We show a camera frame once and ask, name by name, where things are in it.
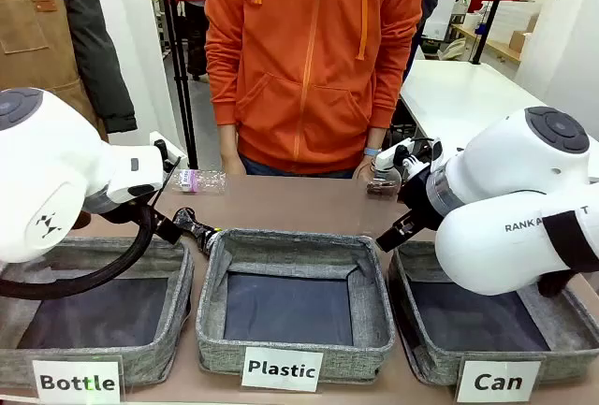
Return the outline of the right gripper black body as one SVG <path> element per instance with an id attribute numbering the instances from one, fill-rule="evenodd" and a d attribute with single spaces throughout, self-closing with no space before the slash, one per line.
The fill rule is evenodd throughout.
<path id="1" fill-rule="evenodd" d="M 437 230 L 443 220 L 427 196 L 426 186 L 430 174 L 430 165 L 426 164 L 403 184 L 399 192 L 399 200 L 409 209 L 399 220 L 403 233 Z"/>

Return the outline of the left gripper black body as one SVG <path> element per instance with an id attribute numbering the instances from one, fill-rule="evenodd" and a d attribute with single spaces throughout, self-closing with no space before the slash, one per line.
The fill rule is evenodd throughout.
<path id="1" fill-rule="evenodd" d="M 178 242 L 183 236 L 199 237 L 199 223 L 189 208 L 181 208 L 169 218 L 153 208 L 143 207 L 139 215 L 139 228 L 166 242 Z"/>

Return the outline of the person's left hand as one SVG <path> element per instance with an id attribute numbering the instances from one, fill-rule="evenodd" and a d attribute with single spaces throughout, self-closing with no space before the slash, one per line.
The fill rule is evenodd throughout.
<path id="1" fill-rule="evenodd" d="M 354 170 L 352 179 L 364 184 L 373 181 L 375 179 L 374 160 L 373 156 L 365 155 Z"/>

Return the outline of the person's right hand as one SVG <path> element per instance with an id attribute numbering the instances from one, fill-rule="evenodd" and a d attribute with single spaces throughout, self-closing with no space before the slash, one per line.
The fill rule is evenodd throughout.
<path id="1" fill-rule="evenodd" d="M 227 175 L 245 176 L 246 168 L 236 149 L 221 151 L 222 169 Z"/>

